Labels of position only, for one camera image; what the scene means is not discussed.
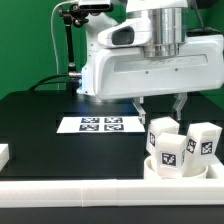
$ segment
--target white block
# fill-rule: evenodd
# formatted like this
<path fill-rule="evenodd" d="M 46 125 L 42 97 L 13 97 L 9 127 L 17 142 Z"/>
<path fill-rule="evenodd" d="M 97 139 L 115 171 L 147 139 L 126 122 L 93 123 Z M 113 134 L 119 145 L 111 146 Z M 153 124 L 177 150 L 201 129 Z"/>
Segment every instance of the white block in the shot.
<path fill-rule="evenodd" d="M 180 178 L 184 173 L 186 136 L 163 133 L 157 139 L 157 173 L 165 178 Z"/>
<path fill-rule="evenodd" d="M 209 122 L 190 125 L 186 148 L 186 165 L 190 169 L 211 164 L 221 132 L 222 128 Z"/>
<path fill-rule="evenodd" d="M 9 147 L 8 144 L 0 144 L 0 171 L 9 161 Z"/>
<path fill-rule="evenodd" d="M 162 133 L 178 134 L 179 124 L 171 117 L 163 117 L 151 120 L 149 125 L 146 149 L 156 157 L 157 138 Z"/>

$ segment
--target printed marker sheet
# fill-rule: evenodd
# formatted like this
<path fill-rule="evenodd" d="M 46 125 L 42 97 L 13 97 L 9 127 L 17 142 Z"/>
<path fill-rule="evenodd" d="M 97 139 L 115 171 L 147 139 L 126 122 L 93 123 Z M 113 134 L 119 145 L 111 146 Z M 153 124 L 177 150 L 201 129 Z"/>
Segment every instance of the printed marker sheet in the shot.
<path fill-rule="evenodd" d="M 137 116 L 64 117 L 57 133 L 145 132 Z"/>

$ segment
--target green wall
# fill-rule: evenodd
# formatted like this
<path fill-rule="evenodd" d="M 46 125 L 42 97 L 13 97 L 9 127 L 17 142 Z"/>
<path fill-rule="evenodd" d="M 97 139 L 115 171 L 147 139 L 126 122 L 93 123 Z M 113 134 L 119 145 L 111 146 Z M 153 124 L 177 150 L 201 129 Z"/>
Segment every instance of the green wall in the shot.
<path fill-rule="evenodd" d="M 42 78 L 56 74 L 55 57 L 50 32 L 52 9 L 60 0 L 1 0 L 0 13 L 0 98 L 6 94 L 27 90 Z M 224 32 L 224 0 L 209 10 L 202 10 L 206 25 Z M 122 21 L 124 9 L 116 8 L 112 16 Z M 197 27 L 190 13 L 191 27 Z M 61 61 L 60 72 L 67 71 L 67 51 L 62 20 L 55 17 L 55 32 Z M 78 67 L 85 63 L 84 29 L 74 31 L 75 58 Z M 224 89 L 204 94 L 224 108 Z"/>

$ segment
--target white tray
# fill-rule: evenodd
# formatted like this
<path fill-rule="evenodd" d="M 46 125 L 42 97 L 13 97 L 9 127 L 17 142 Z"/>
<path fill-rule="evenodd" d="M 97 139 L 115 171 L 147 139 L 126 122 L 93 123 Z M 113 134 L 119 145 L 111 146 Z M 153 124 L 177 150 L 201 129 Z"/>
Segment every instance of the white tray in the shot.
<path fill-rule="evenodd" d="M 215 158 L 207 179 L 0 182 L 0 207 L 224 205 L 224 167 Z"/>

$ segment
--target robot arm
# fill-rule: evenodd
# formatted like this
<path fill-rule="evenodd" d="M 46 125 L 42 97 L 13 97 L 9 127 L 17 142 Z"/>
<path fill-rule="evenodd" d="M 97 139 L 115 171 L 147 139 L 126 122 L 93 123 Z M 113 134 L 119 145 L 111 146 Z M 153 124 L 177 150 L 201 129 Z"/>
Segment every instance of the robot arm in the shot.
<path fill-rule="evenodd" d="M 73 11 L 87 13 L 88 22 L 88 58 L 78 93 L 108 100 L 222 86 L 223 36 L 187 37 L 190 0 L 130 0 L 127 20 L 120 25 L 98 14 L 110 9 L 111 3 L 126 1 L 75 2 Z"/>

